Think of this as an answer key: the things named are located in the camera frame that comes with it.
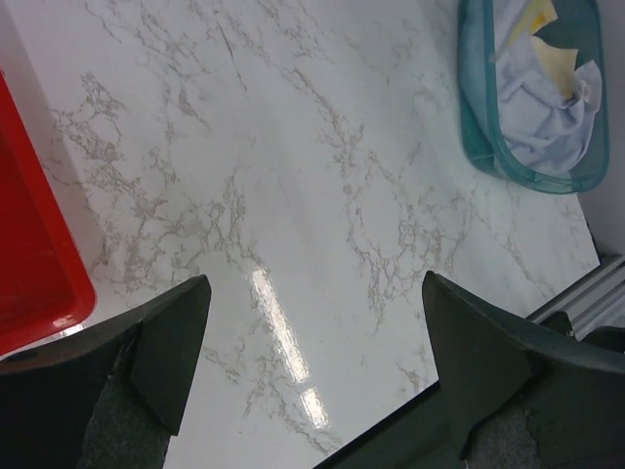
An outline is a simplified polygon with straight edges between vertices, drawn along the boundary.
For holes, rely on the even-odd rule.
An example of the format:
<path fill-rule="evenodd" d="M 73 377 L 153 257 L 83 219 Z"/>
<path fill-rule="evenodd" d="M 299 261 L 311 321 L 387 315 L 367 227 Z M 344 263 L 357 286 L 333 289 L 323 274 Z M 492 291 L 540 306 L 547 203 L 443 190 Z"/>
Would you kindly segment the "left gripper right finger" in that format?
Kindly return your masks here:
<path fill-rule="evenodd" d="M 422 285 L 452 441 L 519 435 L 542 468 L 624 465 L 624 355 L 515 316 L 427 272 Z"/>

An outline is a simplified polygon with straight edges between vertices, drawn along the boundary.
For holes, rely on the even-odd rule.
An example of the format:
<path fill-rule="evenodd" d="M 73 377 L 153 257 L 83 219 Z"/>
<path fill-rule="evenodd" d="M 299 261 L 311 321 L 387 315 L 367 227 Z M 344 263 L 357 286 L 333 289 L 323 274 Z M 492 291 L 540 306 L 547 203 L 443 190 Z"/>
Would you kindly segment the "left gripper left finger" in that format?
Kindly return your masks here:
<path fill-rule="evenodd" d="M 1 361 L 4 468 L 161 468 L 208 320 L 193 277 L 126 313 Z"/>

